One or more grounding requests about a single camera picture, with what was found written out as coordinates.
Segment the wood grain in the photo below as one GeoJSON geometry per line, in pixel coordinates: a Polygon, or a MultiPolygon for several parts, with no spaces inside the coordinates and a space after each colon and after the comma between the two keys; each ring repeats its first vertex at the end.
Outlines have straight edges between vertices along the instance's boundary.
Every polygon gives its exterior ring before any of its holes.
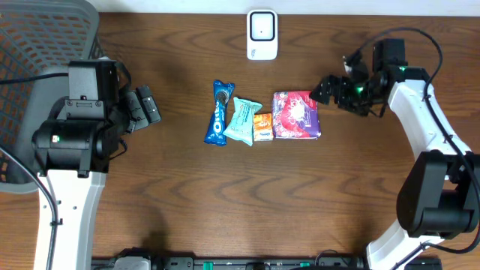
{"type": "MultiPolygon", "coordinates": [[[[271,109],[277,91],[312,89],[341,75],[341,56],[395,26],[415,26],[442,45],[434,85],[451,125],[480,151],[480,19],[389,16],[281,16],[274,61],[248,61],[245,16],[103,13],[98,34],[133,85],[150,85],[163,121],[126,137],[100,201],[93,254],[122,248],[191,252],[198,257],[308,257],[328,248],[359,253],[395,220],[396,196],[413,154],[396,116],[360,118],[319,105],[322,136],[248,147],[203,143],[214,109],[212,82],[271,109]]],[[[430,72],[431,44],[401,33],[411,65],[430,72]]],[[[365,58],[371,58],[366,50],[365,58]]],[[[227,118],[233,114],[230,106],[227,118]]],[[[0,269],[31,269],[36,194],[0,195],[0,269]]],[[[467,246],[473,234],[445,244],[467,246]]],[[[442,259],[444,269],[477,269],[480,251],[442,259]]]]}

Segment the mesh basket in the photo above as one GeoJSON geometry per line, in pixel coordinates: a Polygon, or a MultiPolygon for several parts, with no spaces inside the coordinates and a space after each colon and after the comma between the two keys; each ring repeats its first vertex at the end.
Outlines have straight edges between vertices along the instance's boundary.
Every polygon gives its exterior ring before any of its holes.
{"type": "MultiPolygon", "coordinates": [[[[103,56],[98,12],[83,0],[1,0],[0,80],[66,72],[73,59],[103,56]]],[[[0,143],[34,172],[32,134],[53,103],[68,95],[68,78],[0,85],[0,143]]],[[[28,193],[35,183],[2,154],[0,191],[28,193]]]]}

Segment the oreo package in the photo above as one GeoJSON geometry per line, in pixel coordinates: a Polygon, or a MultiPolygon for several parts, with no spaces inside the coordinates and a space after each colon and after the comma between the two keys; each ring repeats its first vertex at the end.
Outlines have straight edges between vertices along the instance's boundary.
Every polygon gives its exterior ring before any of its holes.
{"type": "Polygon", "coordinates": [[[227,138],[224,135],[226,127],[225,112],[227,111],[228,101],[232,96],[233,89],[235,89],[235,84],[233,83],[223,83],[218,79],[213,82],[215,111],[210,118],[210,124],[205,135],[205,143],[217,146],[225,146],[227,144],[227,138]]]}

